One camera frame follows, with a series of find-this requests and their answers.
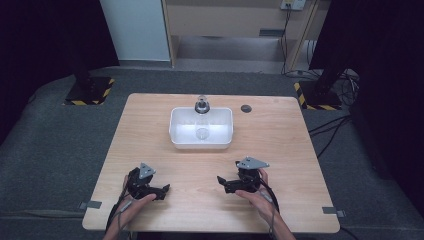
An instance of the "wooden table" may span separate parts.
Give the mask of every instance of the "wooden table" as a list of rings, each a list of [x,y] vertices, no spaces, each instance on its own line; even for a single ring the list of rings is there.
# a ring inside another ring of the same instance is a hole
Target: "wooden table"
[[[190,107],[198,95],[132,94],[129,96],[105,159],[83,226],[105,229],[124,176],[141,162],[154,168],[150,185],[171,188],[164,201],[154,201],[128,225],[133,231],[267,232],[268,226],[249,203],[226,194],[217,176],[236,180],[235,161],[251,156],[270,164],[269,185],[281,215],[295,233],[339,230],[299,104],[292,97],[209,95],[211,107],[233,111],[234,135],[225,150],[179,150],[170,140],[170,114]],[[250,113],[240,107],[248,104]]]

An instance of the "dark backdrop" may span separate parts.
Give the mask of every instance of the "dark backdrop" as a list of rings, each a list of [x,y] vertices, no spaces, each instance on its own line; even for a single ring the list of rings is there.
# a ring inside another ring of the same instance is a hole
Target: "dark backdrop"
[[[420,1],[332,1],[311,68],[328,69],[339,57],[345,62],[339,67],[357,71],[360,89],[351,112],[373,165],[395,179],[424,216],[420,9]]]
[[[80,66],[119,64],[100,1],[0,1],[0,144],[36,89],[73,74],[64,49],[69,42],[60,40],[55,24],[68,34]]]

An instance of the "white box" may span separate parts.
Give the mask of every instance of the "white box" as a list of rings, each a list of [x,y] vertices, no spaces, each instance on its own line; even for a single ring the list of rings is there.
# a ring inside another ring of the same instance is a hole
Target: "white box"
[[[171,112],[169,135],[178,149],[225,149],[233,137],[233,112],[229,108],[211,108],[205,114],[209,122],[209,137],[196,136],[199,113],[194,107],[178,107]]]

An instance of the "black cable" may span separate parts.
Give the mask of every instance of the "black cable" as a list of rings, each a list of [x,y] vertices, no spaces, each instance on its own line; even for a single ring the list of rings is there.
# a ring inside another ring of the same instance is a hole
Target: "black cable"
[[[268,191],[270,197],[272,198],[272,202],[274,203],[275,208],[278,212],[280,212],[280,206],[278,205],[277,197],[274,194],[274,191],[272,191],[272,188],[261,178],[261,184],[266,188]]]
[[[347,121],[345,121],[345,122],[341,123],[341,126],[343,126],[343,125],[345,125],[345,124],[347,124],[347,123],[348,123],[348,122],[347,122]],[[311,136],[311,138],[312,138],[312,137],[315,137],[315,136],[317,136],[317,135],[319,135],[319,134],[321,134],[321,133],[329,132],[329,131],[331,131],[331,130],[333,130],[333,129],[335,129],[335,128],[337,128],[337,125],[336,125],[336,126],[329,127],[329,128],[327,128],[327,129],[322,130],[322,131],[319,131],[319,132],[312,133],[310,136]]]
[[[281,74],[284,75],[286,73],[286,62],[287,62],[287,25],[289,23],[290,20],[290,16],[291,16],[291,4],[287,5],[287,11],[286,11],[286,22],[284,24],[284,46],[283,46],[283,40],[281,40],[281,50],[283,50],[283,57],[284,57],[284,63],[283,63],[283,68],[281,69]]]
[[[349,234],[351,237],[353,237],[353,239],[355,239],[355,240],[359,240],[359,238],[358,237],[356,237],[355,236],[355,234],[353,234],[351,231],[349,231],[349,230],[347,230],[346,228],[344,228],[344,227],[340,227],[340,229],[341,230],[343,230],[343,231],[345,231],[347,234]]]
[[[334,120],[331,120],[330,122],[325,123],[325,124],[323,124],[323,125],[321,125],[321,126],[319,126],[319,127],[316,127],[316,128],[314,128],[314,129],[312,129],[312,130],[309,130],[308,132],[309,132],[309,133],[312,133],[312,132],[314,132],[314,131],[316,131],[316,130],[318,130],[318,129],[320,129],[320,128],[323,128],[323,127],[325,127],[325,126],[327,126],[327,125],[329,125],[329,124],[333,123],[333,122],[336,122],[336,121],[338,121],[338,120],[341,120],[341,119],[344,119],[344,118],[347,118],[347,117],[350,117],[350,115],[346,115],[346,116],[339,117],[339,118],[336,118],[336,119],[334,119]]]
[[[334,136],[336,135],[336,133],[337,133],[337,131],[339,130],[339,128],[343,125],[343,123],[345,122],[345,121],[348,121],[348,120],[350,120],[350,117],[349,118],[345,118],[345,119],[343,119],[340,123],[339,123],[339,125],[337,125],[337,127],[336,127],[336,130],[334,130],[334,132],[333,132],[333,135],[331,136],[331,138],[330,138],[330,141],[328,141],[328,143],[327,143],[327,145],[321,150],[321,152],[317,155],[317,158],[319,159],[320,157],[321,157],[321,155],[325,152],[325,150],[327,150],[327,148],[328,148],[328,146],[330,146],[330,144],[331,144],[331,142],[333,141],[333,139],[334,139]]]

